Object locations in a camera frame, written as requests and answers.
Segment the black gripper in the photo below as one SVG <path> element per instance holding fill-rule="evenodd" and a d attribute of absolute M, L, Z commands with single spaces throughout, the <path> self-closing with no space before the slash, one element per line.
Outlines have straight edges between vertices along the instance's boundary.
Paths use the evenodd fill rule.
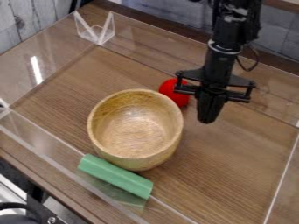
<path fill-rule="evenodd" d="M 251 100 L 255 82 L 232 74 L 237 55 L 208 49 L 203 67 L 176 72 L 173 92 L 197 99 L 197 120 L 212 123 L 225 102 Z"/>

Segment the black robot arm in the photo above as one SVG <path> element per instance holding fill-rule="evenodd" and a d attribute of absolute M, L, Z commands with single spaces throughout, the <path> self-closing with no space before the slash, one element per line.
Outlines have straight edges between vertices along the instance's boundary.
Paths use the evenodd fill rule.
<path fill-rule="evenodd" d="M 235 63 L 252 71 L 259 63 L 245 68 L 239 61 L 243 47 L 249 46 L 260 30 L 261 0 L 208 0 L 212 7 L 212 36 L 204 64 L 176 72 L 173 91 L 193 95 L 197 101 L 197 120 L 213 123 L 227 102 L 248 103 L 256 87 L 252 80 L 232 73 Z"/>

